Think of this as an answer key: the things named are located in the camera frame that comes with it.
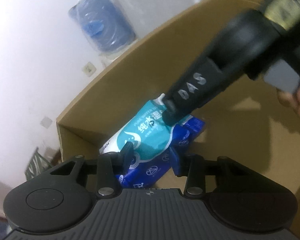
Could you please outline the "brown cardboard box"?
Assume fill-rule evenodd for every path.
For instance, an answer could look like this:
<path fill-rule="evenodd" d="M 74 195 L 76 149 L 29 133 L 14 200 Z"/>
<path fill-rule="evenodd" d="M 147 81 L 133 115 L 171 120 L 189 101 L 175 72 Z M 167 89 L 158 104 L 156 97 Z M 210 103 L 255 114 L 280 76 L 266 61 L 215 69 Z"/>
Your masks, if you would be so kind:
<path fill-rule="evenodd" d="M 257 78 L 300 47 L 300 0 L 205 0 L 149 34 L 88 85 L 58 117 L 63 157 L 70 137 L 91 154 L 129 119 L 142 100 L 164 92 L 163 120 L 174 125 L 207 104 L 243 75 Z M 99 200 L 69 231 L 75 239 L 294 239 L 285 225 L 270 229 L 295 196 L 279 187 L 261 193 L 265 221 L 256 208 L 256 178 L 233 173 L 238 163 L 219 158 L 225 193 L 191 197 L 178 189 L 126 189 Z"/>

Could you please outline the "white wall socket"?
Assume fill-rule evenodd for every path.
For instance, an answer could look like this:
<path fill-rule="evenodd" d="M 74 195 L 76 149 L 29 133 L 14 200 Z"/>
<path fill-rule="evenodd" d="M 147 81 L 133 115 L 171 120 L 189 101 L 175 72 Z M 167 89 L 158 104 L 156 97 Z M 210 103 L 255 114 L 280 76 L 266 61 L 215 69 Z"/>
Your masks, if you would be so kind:
<path fill-rule="evenodd" d="M 96 67 L 91 62 L 88 62 L 86 65 L 82 67 L 82 72 L 87 77 L 91 77 L 96 72 Z"/>

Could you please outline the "blue teal wet wipes pack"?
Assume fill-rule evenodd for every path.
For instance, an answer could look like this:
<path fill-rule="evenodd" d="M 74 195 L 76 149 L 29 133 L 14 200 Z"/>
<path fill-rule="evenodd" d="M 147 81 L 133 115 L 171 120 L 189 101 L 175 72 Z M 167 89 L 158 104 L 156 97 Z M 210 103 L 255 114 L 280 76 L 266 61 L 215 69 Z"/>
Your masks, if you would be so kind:
<path fill-rule="evenodd" d="M 153 186 L 170 168 L 179 170 L 179 155 L 205 128 L 205 122 L 188 115 L 174 126 L 167 126 L 162 114 L 164 95 L 147 101 L 99 150 L 100 154 L 120 152 L 132 142 L 134 157 L 126 174 L 116 175 L 124 188 L 145 189 Z"/>

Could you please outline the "blue water jug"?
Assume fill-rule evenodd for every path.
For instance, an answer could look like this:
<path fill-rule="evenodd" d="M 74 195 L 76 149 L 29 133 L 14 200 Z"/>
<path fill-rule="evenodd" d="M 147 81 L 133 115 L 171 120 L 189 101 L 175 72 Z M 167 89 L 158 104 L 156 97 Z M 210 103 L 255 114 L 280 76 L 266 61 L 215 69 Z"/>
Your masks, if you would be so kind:
<path fill-rule="evenodd" d="M 136 39 L 132 27 L 111 0 L 79 0 L 68 15 L 102 53 L 115 53 Z"/>

